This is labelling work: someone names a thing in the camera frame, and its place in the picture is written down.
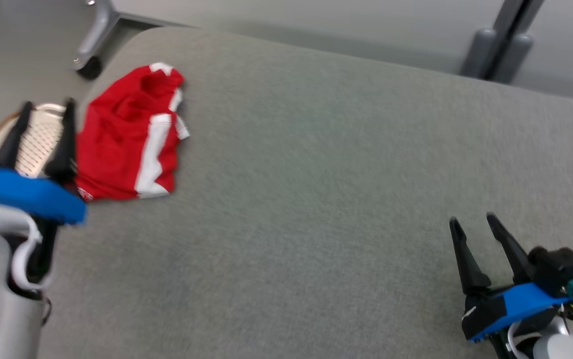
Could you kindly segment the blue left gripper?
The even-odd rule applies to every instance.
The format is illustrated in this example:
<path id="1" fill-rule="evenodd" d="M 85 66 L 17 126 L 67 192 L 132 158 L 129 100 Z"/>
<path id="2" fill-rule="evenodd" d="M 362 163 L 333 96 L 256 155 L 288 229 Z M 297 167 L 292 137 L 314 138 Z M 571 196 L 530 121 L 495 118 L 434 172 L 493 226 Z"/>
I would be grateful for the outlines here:
<path id="1" fill-rule="evenodd" d="M 28 178 L 15 170 L 19 146 L 28 129 L 33 103 L 22 106 L 17 121 L 0 147 L 0 205 L 66 224 L 85 222 L 86 203 L 61 185 L 72 185 L 77 174 L 76 100 L 68 98 L 61 118 L 62 132 L 53 156 L 44 167 L 48 178 Z"/>

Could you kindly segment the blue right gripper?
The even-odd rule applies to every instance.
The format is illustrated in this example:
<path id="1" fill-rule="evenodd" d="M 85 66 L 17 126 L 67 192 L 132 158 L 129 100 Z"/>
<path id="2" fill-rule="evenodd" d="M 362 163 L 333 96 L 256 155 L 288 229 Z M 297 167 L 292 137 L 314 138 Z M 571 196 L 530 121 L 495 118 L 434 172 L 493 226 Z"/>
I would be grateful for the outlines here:
<path id="1" fill-rule="evenodd" d="M 526 251 L 495 213 L 486 213 L 486 219 L 508 259 L 515 285 L 492 289 L 491 279 L 482 272 L 468 247 L 460 222 L 456 217 L 449 220 L 460 284 L 466 296 L 461 327 L 466 340 L 475 343 L 570 301 L 562 291 L 567 282 L 531 282 L 534 268 Z"/>

